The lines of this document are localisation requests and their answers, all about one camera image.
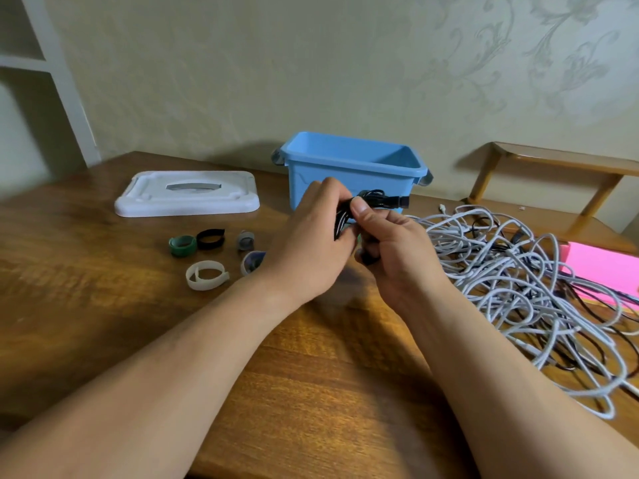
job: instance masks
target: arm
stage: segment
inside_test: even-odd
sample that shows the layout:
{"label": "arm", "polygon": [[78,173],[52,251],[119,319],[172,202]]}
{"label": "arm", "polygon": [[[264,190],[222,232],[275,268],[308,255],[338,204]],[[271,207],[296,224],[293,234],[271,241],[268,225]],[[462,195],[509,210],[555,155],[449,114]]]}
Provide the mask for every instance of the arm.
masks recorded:
{"label": "arm", "polygon": [[346,264],[355,234],[333,241],[333,225],[350,196],[334,179],[311,184],[256,272],[16,432],[0,477],[184,477],[261,341]]}
{"label": "arm", "polygon": [[[424,229],[351,203],[384,301],[408,326],[485,477],[636,477],[639,450],[543,376],[443,273]],[[356,255],[361,262],[361,255]]]}

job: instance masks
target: left hand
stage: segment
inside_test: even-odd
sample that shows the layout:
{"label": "left hand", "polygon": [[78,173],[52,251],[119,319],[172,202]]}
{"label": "left hand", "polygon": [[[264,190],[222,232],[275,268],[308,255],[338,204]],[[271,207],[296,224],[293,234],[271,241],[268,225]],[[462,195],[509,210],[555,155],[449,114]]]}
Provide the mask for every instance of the left hand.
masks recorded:
{"label": "left hand", "polygon": [[353,253],[353,225],[333,240],[337,205],[351,197],[335,178],[311,183],[254,272],[284,291],[295,308],[326,292]]}

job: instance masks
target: blue plastic bin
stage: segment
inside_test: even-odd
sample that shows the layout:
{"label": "blue plastic bin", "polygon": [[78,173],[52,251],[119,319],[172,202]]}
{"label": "blue plastic bin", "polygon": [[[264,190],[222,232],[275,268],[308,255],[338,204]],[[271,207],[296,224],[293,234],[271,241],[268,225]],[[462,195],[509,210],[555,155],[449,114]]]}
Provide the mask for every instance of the blue plastic bin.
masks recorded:
{"label": "blue plastic bin", "polygon": [[433,177],[409,146],[330,134],[301,132],[273,153],[276,165],[288,166],[291,208],[296,208],[313,181],[328,176],[340,180],[353,195],[383,190],[407,196],[414,184],[430,184]]}

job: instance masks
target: forearm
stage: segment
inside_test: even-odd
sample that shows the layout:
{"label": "forearm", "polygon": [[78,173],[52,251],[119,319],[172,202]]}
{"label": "forearm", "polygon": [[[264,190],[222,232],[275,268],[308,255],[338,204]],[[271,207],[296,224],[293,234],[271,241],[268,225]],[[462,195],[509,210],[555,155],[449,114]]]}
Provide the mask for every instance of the forearm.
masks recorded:
{"label": "forearm", "polygon": [[487,477],[630,477],[638,452],[552,384],[452,285],[403,316]]}
{"label": "forearm", "polygon": [[183,477],[231,386],[293,309],[257,278],[207,307],[21,429],[0,476]]}

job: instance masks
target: green velcro strap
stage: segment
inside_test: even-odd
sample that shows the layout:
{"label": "green velcro strap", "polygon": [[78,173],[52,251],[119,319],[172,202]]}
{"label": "green velcro strap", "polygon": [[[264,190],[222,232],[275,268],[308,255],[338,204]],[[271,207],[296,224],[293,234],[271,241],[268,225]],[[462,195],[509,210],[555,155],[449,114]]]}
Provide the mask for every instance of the green velcro strap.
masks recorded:
{"label": "green velcro strap", "polygon": [[192,235],[182,235],[169,239],[169,249],[176,257],[187,257],[193,255],[197,250],[196,238]]}

